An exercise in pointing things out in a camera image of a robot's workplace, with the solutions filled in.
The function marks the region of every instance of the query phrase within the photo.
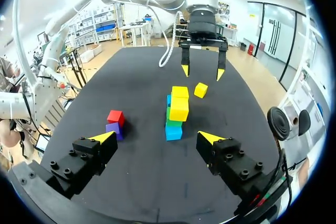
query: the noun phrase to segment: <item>cable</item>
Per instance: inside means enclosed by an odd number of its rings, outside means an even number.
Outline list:
[[[286,159],[286,154],[283,157],[283,167],[285,169],[285,173],[286,173],[286,180],[287,180],[287,186],[288,186],[288,193],[289,193],[289,200],[288,200],[288,205],[286,210],[288,210],[288,208],[290,207],[290,204],[292,202],[292,188],[290,187],[290,181],[289,181],[289,173],[288,173],[288,167],[287,167],[287,159]]]

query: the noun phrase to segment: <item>black table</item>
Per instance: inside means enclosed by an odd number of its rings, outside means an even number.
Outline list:
[[[165,48],[118,51],[84,86],[55,129],[41,164],[68,153],[74,140],[105,132],[110,110],[122,110],[130,132],[103,174],[95,176],[72,200],[116,218],[138,221],[219,223],[233,216],[240,199],[211,175],[196,151],[197,131],[232,136],[242,149],[275,168],[278,152],[265,116],[247,84],[227,62],[216,82],[218,55],[191,49],[191,74],[181,68],[175,48],[164,68]],[[193,95],[199,83],[209,85],[205,98]],[[183,139],[166,142],[166,96],[172,86],[188,86],[190,112]]]

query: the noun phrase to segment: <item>glass door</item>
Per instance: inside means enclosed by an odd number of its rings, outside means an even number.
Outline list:
[[[295,12],[265,4],[262,26],[263,31],[256,57],[279,81],[293,44]]]

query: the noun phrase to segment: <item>black cable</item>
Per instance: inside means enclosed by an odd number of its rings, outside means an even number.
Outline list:
[[[288,170],[294,170],[297,165],[301,164],[303,161],[305,161],[307,158],[305,157],[303,160],[299,161],[298,163],[294,163],[291,167],[288,168]]]
[[[285,173],[286,173],[286,180],[287,180],[287,185],[288,185],[288,193],[289,193],[289,200],[288,200],[288,205],[286,210],[288,210],[290,203],[292,202],[292,188],[290,187],[290,181],[289,181],[289,173],[288,173],[288,167],[287,167],[287,159],[286,159],[286,154],[283,157],[283,167],[285,168]]]

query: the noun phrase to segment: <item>white cable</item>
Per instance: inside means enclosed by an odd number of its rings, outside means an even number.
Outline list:
[[[129,3],[126,3],[126,4],[132,4],[132,5],[141,5],[141,4],[138,4],[138,3],[134,3],[134,2],[129,2]],[[168,41],[168,38],[166,36],[166,33],[164,32],[163,28],[162,28],[162,25],[161,25],[161,22],[160,22],[160,19],[159,17],[157,16],[156,12],[154,11],[154,9],[151,7],[151,6],[147,6],[147,8],[149,8],[150,10],[152,10],[152,12],[154,13],[155,17],[157,18],[158,22],[159,22],[159,25],[160,25],[160,29],[163,33],[163,37],[166,41],[166,44],[167,44],[167,50],[166,52],[163,54],[163,56],[161,57],[160,61],[159,61],[159,67],[162,68],[164,67],[167,62],[169,61],[170,59],[170,56],[172,55],[173,53],[173,49],[174,49],[174,42],[175,42],[175,37],[176,37],[176,19],[178,16],[182,15],[182,12],[178,11],[175,15],[175,18],[174,18],[174,25],[173,25],[173,38],[172,38],[172,44],[171,44],[171,47],[169,48],[169,41]]]

